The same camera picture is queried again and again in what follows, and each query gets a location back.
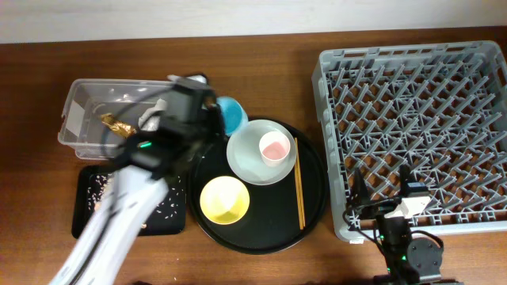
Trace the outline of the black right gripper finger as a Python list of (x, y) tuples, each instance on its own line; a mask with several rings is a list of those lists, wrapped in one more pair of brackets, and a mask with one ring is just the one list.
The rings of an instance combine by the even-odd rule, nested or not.
[(354, 170), (352, 194), (353, 202), (368, 202), (368, 188), (359, 169)]
[(399, 168), (401, 188), (400, 196), (429, 196), (428, 187), (415, 180), (408, 165), (401, 165)]

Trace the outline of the blue cup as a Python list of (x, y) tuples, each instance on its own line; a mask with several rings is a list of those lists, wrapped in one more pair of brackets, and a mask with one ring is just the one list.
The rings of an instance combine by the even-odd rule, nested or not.
[(241, 131), (248, 124), (248, 116), (242, 106), (232, 97), (218, 97), (225, 134), (231, 137), (235, 132)]

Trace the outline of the white tissue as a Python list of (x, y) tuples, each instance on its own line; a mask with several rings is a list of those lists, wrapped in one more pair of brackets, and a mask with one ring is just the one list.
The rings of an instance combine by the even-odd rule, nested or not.
[(156, 131), (158, 129), (161, 114), (166, 110), (167, 102), (158, 99), (155, 106), (148, 108), (138, 120), (141, 131)]

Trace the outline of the gold foil wrapper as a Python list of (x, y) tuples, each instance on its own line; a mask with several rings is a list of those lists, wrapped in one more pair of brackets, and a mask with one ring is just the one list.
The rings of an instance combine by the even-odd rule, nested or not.
[(114, 134), (119, 135), (123, 139), (127, 139), (131, 135), (137, 133), (134, 126), (118, 120), (112, 113), (100, 115), (101, 122)]

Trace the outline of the yellow bowl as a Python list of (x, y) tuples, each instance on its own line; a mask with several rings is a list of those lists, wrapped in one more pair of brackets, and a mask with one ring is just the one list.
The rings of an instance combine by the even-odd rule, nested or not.
[(216, 177), (200, 194), (200, 209), (204, 216), (218, 225), (230, 225), (242, 219), (250, 206), (247, 187), (237, 178)]

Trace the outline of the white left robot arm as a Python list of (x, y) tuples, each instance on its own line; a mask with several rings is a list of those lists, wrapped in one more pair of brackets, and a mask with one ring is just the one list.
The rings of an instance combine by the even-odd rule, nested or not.
[(207, 78), (172, 75), (170, 81), (148, 94), (168, 101), (153, 114), (157, 129), (139, 129), (104, 152), (114, 172), (109, 190), (51, 283), (112, 284), (142, 224), (169, 193), (168, 183), (190, 169), (211, 141), (224, 137), (221, 109)]

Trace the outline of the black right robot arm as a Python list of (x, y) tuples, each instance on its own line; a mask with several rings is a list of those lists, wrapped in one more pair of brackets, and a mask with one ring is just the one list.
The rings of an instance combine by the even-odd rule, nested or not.
[(373, 236), (346, 224), (364, 238), (372, 241), (382, 254), (386, 275), (373, 277), (374, 284), (430, 284), (441, 280), (440, 266), (443, 260), (443, 241), (424, 230), (421, 235), (410, 229), (409, 219), (427, 208), (431, 197), (428, 187), (415, 180), (410, 167), (399, 167), (401, 188), (397, 195), (372, 201), (361, 171), (356, 169), (353, 178), (353, 201), (344, 210), (343, 219), (358, 215), (361, 219), (373, 219)]

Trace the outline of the grey dishwasher rack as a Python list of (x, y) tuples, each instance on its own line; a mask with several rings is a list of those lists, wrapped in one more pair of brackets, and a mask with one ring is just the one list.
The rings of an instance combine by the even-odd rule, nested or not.
[(505, 230), (506, 60), (497, 43), (326, 50), (311, 81), (339, 239), (364, 239), (342, 218), (354, 170), (369, 198), (383, 200), (399, 192), (401, 165), (430, 191), (413, 228)]

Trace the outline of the grey round plate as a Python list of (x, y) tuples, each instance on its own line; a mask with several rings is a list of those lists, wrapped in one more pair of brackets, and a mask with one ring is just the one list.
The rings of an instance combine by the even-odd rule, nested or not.
[[(262, 137), (280, 132), (280, 143), (287, 145), (283, 159), (263, 159), (267, 141)], [(227, 144), (227, 162), (234, 174), (254, 185), (270, 185), (284, 179), (293, 169), (296, 160), (295, 140), (286, 127), (272, 120), (252, 120), (241, 131), (234, 133)]]

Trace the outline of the pink cup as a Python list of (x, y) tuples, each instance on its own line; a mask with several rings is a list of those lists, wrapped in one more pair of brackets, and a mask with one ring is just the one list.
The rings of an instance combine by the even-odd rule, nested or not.
[(262, 161), (270, 167), (279, 165), (288, 156), (291, 144), (288, 137), (281, 131), (270, 131), (259, 141)]

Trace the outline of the round black tray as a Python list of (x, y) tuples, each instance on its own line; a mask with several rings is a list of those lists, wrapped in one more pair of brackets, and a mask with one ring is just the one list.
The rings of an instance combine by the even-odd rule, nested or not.
[(325, 165), (303, 132), (285, 122), (280, 124), (298, 140), (305, 227), (299, 227), (293, 172), (271, 185), (247, 183), (250, 205), (237, 222), (219, 225), (206, 218), (200, 208), (203, 187), (216, 177), (234, 175), (227, 163), (227, 144), (218, 141), (206, 149), (204, 156), (188, 172), (187, 204), (201, 229), (224, 247), (248, 254), (278, 252), (301, 241), (323, 215), (330, 192)]

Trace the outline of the clear plastic bin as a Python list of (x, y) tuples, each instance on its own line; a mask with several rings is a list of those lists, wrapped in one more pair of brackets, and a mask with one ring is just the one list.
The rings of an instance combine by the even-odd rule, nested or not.
[[(124, 139), (108, 131), (101, 122), (101, 115), (111, 113), (116, 119), (138, 127), (139, 118), (159, 99), (163, 99), (170, 112), (175, 113), (181, 102), (173, 94), (165, 92), (148, 97), (170, 86), (168, 81), (77, 79), (71, 85), (63, 108), (64, 121), (58, 141), (74, 149), (80, 159), (114, 157), (117, 145)], [(106, 138), (103, 137), (105, 131), (108, 131)]]

